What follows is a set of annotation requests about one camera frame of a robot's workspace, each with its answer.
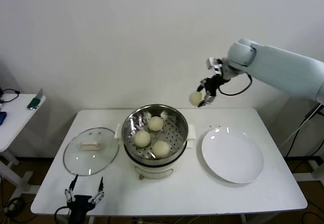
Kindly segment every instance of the small white table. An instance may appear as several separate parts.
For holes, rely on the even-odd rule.
[[[307,201],[257,112],[245,109],[180,109],[194,124],[199,145],[204,132],[218,126],[241,127],[264,155],[264,169],[250,184],[228,183],[210,173],[196,147],[179,158],[177,171],[164,179],[140,180],[123,146],[114,161],[92,176],[80,176],[74,194],[94,195],[101,177],[105,197],[93,216],[170,216],[278,212],[304,209]],[[132,110],[82,110],[68,131],[31,206],[35,214],[54,214],[66,205],[64,190],[74,175],[63,165],[68,143],[94,127],[115,130]]]
[[[36,94],[20,94],[15,100],[4,103],[0,109],[0,111],[7,112],[7,117],[3,124],[0,125],[0,152],[9,162],[8,165],[0,162],[0,173],[6,180],[16,186],[11,199],[19,197],[21,194],[36,194],[39,189],[39,186],[28,184],[33,174],[32,171],[27,171],[21,178],[10,169],[11,166],[18,165],[19,161],[8,150],[13,140],[37,111],[27,109],[28,104],[35,96]],[[1,97],[3,100],[10,98],[13,98],[12,94],[4,94]],[[39,106],[41,106],[45,99],[43,96]]]

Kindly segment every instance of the phone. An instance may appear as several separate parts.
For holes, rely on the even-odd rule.
[[[0,125],[4,122],[7,113],[5,111],[0,111]]]

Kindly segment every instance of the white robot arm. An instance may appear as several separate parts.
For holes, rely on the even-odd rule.
[[[197,92],[190,95],[195,106],[211,103],[217,89],[222,93],[221,85],[242,73],[247,73],[251,81],[252,76],[293,96],[324,104],[324,63],[306,56],[241,39],[230,47],[227,59],[210,58],[207,67],[215,75],[202,80]],[[203,88],[204,100],[200,93]]]

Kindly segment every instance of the white plate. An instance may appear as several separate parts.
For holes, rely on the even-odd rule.
[[[227,181],[252,182],[262,172],[263,155],[242,130],[230,127],[213,129],[202,140],[201,148],[208,166]]]

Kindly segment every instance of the steamed bun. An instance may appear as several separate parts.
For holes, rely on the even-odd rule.
[[[135,142],[135,145],[138,147],[146,147],[151,142],[151,136],[146,131],[143,131],[143,130],[138,131],[135,134],[134,142]]]
[[[152,117],[150,121],[148,121],[148,128],[152,131],[159,131],[163,127],[163,120],[160,117]]]
[[[200,91],[192,92],[189,96],[189,101],[194,106],[198,106],[202,100],[203,100],[203,94]]]
[[[157,158],[166,157],[170,154],[170,144],[166,143],[165,141],[158,141],[152,147],[152,153]]]

